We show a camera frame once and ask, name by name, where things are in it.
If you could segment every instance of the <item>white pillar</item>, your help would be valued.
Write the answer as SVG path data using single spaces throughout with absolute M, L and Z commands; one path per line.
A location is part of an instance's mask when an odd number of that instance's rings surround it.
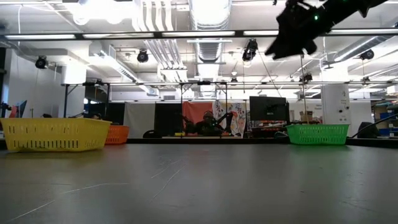
M 323 70 L 322 81 L 348 81 L 347 66 L 333 64 L 333 68 Z M 323 85 L 322 110 L 324 124 L 351 124 L 348 84 Z
M 86 67 L 79 63 L 69 64 L 62 67 L 63 83 L 78 84 L 86 81 Z M 86 87 L 78 86 L 68 95 L 67 117 L 82 113 L 84 110 Z M 63 117 L 64 100 L 60 102 L 60 110 L 58 116 Z

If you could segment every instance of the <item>orange basket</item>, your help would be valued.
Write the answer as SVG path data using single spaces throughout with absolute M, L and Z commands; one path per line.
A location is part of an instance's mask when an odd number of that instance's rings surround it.
M 129 136 L 129 127 L 121 125 L 111 125 L 105 144 L 124 144 Z

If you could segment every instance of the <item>green basket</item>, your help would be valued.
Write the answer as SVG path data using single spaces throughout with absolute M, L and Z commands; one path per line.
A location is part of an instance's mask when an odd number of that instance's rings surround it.
M 287 126 L 290 142 L 293 144 L 346 143 L 348 124 L 293 124 Z

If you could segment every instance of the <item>cardboard box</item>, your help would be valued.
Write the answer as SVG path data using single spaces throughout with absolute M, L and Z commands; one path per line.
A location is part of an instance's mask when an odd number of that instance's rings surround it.
M 301 121 L 312 121 L 312 114 L 313 114 L 312 111 L 307 111 L 307 115 L 305 114 L 304 111 L 300 111 Z

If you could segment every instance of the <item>black monitor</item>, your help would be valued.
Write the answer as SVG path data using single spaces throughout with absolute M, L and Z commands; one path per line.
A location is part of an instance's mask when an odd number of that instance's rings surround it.
M 250 120 L 289 121 L 289 104 L 286 98 L 250 96 Z

